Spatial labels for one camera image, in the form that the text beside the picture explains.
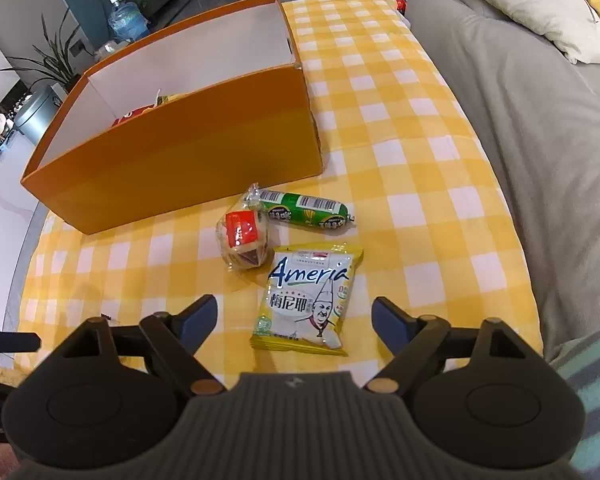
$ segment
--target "yellow snack package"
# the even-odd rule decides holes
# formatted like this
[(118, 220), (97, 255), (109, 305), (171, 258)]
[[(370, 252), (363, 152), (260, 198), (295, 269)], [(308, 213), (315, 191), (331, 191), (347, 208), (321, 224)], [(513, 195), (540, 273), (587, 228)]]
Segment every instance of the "yellow snack package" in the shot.
[(340, 331), (362, 248), (317, 242), (275, 251), (251, 346), (347, 355)]

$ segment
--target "sofa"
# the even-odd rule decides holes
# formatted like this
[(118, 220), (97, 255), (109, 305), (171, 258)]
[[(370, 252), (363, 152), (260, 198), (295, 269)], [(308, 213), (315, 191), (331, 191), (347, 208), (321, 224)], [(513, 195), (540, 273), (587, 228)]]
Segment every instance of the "sofa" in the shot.
[(551, 359), (600, 330), (600, 64), (484, 0), (409, 0), (406, 17), (500, 182)]

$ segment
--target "white marble table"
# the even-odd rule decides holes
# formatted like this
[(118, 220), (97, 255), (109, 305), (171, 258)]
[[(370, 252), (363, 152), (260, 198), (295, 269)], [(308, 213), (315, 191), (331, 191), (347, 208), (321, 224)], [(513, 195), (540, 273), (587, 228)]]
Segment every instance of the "white marble table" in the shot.
[(20, 184), (33, 144), (15, 132), (0, 155), (0, 329), (29, 223), (38, 200)]

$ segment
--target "gingham tablecloth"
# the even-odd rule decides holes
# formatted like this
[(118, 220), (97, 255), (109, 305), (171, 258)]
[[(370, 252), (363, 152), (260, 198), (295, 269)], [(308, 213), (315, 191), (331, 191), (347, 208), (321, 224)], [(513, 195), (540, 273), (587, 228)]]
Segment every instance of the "gingham tablecloth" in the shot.
[(196, 357), (228, 386), (250, 370), (347, 369), (357, 382), (368, 380), (390, 359), (370, 323), (376, 296), (456, 326), (501, 317), (541, 349), (536, 304), (502, 192), (458, 102), (394, 1), (298, 0), (284, 8), (326, 168), (320, 177), (277, 189), (344, 202), (356, 225), (325, 232), (277, 224), (272, 237), (280, 244), (343, 239), (364, 248), (344, 322), (349, 356), (250, 348), (269, 269), (227, 271), (214, 235), (235, 201), (227, 198), (91, 236), (49, 214), (20, 310), (20, 330), (37, 332), (42, 350), (18, 355), (19, 367), (31, 369), (87, 317), (135, 324), (157, 310), (179, 312), (205, 293), (216, 295), (219, 319)]

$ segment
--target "orange cardboard box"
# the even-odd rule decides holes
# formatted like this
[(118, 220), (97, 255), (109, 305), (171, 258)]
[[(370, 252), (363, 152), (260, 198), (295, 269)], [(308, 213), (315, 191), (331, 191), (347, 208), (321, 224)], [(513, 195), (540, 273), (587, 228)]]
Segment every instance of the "orange cardboard box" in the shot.
[[(111, 125), (161, 95), (187, 94)], [(22, 185), (92, 234), (322, 172), (302, 65), (279, 0), (165, 28), (88, 70)]]

